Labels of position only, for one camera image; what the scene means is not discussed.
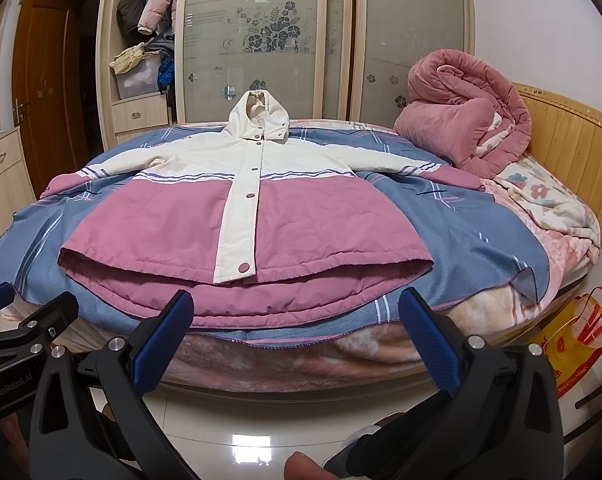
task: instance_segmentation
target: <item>jacket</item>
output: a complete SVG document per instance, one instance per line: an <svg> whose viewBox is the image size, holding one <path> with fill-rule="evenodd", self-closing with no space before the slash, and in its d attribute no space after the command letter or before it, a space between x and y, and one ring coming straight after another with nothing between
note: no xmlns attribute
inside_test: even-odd
<svg viewBox="0 0 602 480"><path fill-rule="evenodd" d="M116 6L116 20L125 34L136 33L139 19L143 15L145 0L119 0Z"/></svg>
<svg viewBox="0 0 602 480"><path fill-rule="evenodd" d="M138 20L138 31L142 34L152 34L170 5L172 5L172 23L174 23L177 11L176 3L177 0L147 0Z"/></svg>
<svg viewBox="0 0 602 480"><path fill-rule="evenodd" d="M140 317L185 288L197 306L193 326L304 324L366 304L431 266L406 216L354 171L482 186L448 166L290 139L288 123L267 91L250 91L221 132L57 176L43 197L138 171L81 221L60 266Z"/></svg>

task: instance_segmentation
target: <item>pink puffer jacket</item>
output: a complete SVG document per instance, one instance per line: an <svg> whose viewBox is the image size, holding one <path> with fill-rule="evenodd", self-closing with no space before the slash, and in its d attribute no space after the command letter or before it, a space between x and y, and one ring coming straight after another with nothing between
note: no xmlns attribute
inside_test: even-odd
<svg viewBox="0 0 602 480"><path fill-rule="evenodd" d="M148 0L139 19L138 31L152 34L161 21L165 10L172 4L172 23L176 20L177 0Z"/></svg>

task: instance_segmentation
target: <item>jacket sleeve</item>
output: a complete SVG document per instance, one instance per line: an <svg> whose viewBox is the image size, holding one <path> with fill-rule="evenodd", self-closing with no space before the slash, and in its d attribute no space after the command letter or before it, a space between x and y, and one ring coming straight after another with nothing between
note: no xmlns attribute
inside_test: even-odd
<svg viewBox="0 0 602 480"><path fill-rule="evenodd" d="M440 184L465 187L467 189L483 189L481 179L465 171L451 166L442 166L426 160L415 160L393 153L377 152L366 148L353 148L340 144L315 144L308 140L288 139L309 150L321 151L324 155L349 166L352 171L375 171L377 173L398 173L406 176L420 176Z"/></svg>
<svg viewBox="0 0 602 480"><path fill-rule="evenodd" d="M172 0L148 0L139 18L138 31L152 34Z"/></svg>
<svg viewBox="0 0 602 480"><path fill-rule="evenodd" d="M172 153L175 153L178 147L174 146L174 144L178 142L179 140L174 140L150 148L127 150L127 152L108 158L108 160L101 164L90 164L76 171L76 173L66 173L56 176L41 194L41 198L72 189L74 186L78 186L89 180L96 180L114 174L128 173L129 171L146 170L147 168L161 164Z"/></svg>

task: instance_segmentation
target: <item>screw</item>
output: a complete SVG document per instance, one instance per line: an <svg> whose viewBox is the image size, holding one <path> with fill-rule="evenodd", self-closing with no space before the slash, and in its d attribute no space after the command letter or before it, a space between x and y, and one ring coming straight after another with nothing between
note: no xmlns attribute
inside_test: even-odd
<svg viewBox="0 0 602 480"><path fill-rule="evenodd" d="M126 345L126 340L122 337L115 337L108 342L108 348L113 352L118 352Z"/></svg>
<svg viewBox="0 0 602 480"><path fill-rule="evenodd" d="M63 354L65 354L65 346L55 346L52 348L52 357L59 358Z"/></svg>
<svg viewBox="0 0 602 480"><path fill-rule="evenodd" d="M486 342L485 342L484 338L482 338L478 335L470 336L468 338L468 344L475 350L478 350L479 348L483 348L484 346L486 346Z"/></svg>
<svg viewBox="0 0 602 480"><path fill-rule="evenodd" d="M532 355L541 355L543 353L543 349L537 343L531 343L528 345L528 352Z"/></svg>

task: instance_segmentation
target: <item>jacket hood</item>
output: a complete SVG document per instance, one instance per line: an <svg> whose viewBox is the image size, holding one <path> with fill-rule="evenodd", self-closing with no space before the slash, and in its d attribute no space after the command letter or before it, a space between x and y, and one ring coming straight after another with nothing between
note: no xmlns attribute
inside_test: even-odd
<svg viewBox="0 0 602 480"><path fill-rule="evenodd" d="M290 118L267 90L243 94L228 117L224 132L238 139L286 140Z"/></svg>

